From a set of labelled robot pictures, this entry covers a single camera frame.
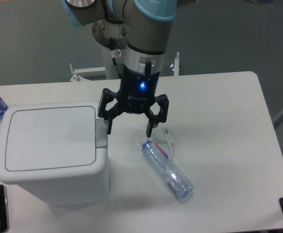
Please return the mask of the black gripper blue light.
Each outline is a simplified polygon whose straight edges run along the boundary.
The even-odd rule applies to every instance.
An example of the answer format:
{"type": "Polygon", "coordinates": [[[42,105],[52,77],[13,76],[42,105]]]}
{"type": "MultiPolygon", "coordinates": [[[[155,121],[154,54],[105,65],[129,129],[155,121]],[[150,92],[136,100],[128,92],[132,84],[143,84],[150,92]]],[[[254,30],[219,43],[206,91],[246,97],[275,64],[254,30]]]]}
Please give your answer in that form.
{"type": "Polygon", "coordinates": [[[159,73],[151,73],[151,64],[146,64],[142,73],[123,68],[120,88],[113,92],[108,88],[102,90],[98,116],[104,119],[107,125],[107,134],[111,134],[113,119],[122,113],[145,114],[149,119],[146,136],[150,137],[153,128],[167,120],[169,99],[166,94],[155,97],[159,73]],[[107,105],[117,100],[113,107],[106,109],[107,105]],[[160,107],[158,114],[150,109],[155,103],[160,107]]]}

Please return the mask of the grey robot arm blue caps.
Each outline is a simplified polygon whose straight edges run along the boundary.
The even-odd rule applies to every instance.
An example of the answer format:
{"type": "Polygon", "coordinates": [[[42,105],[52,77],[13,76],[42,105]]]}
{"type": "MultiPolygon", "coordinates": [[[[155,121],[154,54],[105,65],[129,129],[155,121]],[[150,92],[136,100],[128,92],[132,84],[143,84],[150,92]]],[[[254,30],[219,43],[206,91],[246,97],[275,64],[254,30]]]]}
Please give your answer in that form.
{"type": "Polygon", "coordinates": [[[105,20],[106,34],[115,26],[128,27],[123,71],[117,92],[103,89],[98,116],[110,132],[113,119],[122,113],[145,114],[149,119],[146,136],[167,119],[169,100],[155,96],[164,53],[177,8],[189,0],[64,0],[62,4],[74,25],[105,20]]]}

